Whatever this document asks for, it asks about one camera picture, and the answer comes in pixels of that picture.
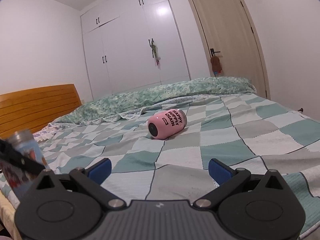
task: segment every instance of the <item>hanging plush toy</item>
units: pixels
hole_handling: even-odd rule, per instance
[[[155,42],[154,40],[152,39],[151,40],[151,44],[150,44],[150,47],[152,48],[152,57],[153,58],[156,58],[156,62],[157,62],[157,66],[159,66],[159,63],[160,63],[160,57],[158,55],[158,48],[157,46],[155,45]]]

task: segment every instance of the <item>door frame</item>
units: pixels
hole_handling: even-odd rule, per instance
[[[204,47],[204,52],[205,52],[205,55],[207,57],[208,67],[210,69],[210,67],[211,67],[211,62],[210,62],[211,55],[210,55],[210,51],[207,49],[208,48],[208,43],[207,43],[206,37],[204,35],[204,30],[203,30],[203,27],[202,27],[202,24],[201,24],[201,21],[200,21],[200,18],[199,18],[199,15],[198,15],[198,12],[196,10],[196,6],[195,6],[193,0],[188,0],[188,1],[190,3],[193,15],[195,17],[195,20],[196,20],[196,23],[197,23],[197,26],[198,26],[198,29],[199,29],[199,33],[200,33],[200,36],[201,36],[202,44],[203,44],[203,47]],[[252,30],[253,30],[253,36],[254,36],[254,39],[255,39],[256,44],[257,44],[257,48],[258,48],[258,52],[259,52],[259,56],[260,56],[260,62],[261,62],[261,66],[262,66],[262,73],[263,73],[265,87],[266,87],[266,96],[267,96],[267,99],[270,99],[270,88],[269,88],[268,73],[267,73],[266,63],[265,63],[265,60],[264,60],[264,56],[263,56],[260,40],[259,40],[259,37],[258,37],[258,33],[257,33],[257,30],[256,30],[256,28],[254,26],[254,23],[253,23],[253,20],[251,18],[251,15],[249,13],[247,5],[245,4],[244,0],[240,0],[240,1],[241,1],[242,5],[243,5],[244,11],[245,11],[245,13],[247,15],[247,18],[248,18],[249,23],[250,23],[250,25],[252,27]]]

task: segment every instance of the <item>pink can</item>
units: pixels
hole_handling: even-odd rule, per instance
[[[180,109],[170,109],[155,114],[148,120],[148,129],[154,139],[164,140],[187,125],[186,114]]]

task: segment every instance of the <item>black door handle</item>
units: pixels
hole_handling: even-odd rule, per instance
[[[221,51],[214,51],[214,49],[210,49],[211,57],[215,56],[216,53],[220,53]]]

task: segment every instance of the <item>printed label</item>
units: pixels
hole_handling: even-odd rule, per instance
[[[162,120],[164,121],[165,125],[168,125],[168,124],[169,124],[168,121],[167,121],[167,119],[162,118]]]
[[[179,112],[176,110],[169,111],[165,115],[168,117],[172,126],[179,125],[179,123],[182,123],[182,118]]]
[[[48,168],[47,162],[42,155],[38,143],[35,140],[21,143],[19,147],[16,148],[16,150],[25,157],[42,163],[46,168]],[[36,175],[23,171],[20,168],[13,166],[12,164],[5,161],[0,161],[0,168],[3,171],[3,174],[9,186],[12,188],[13,192],[19,200],[27,192],[32,182],[37,177]]]

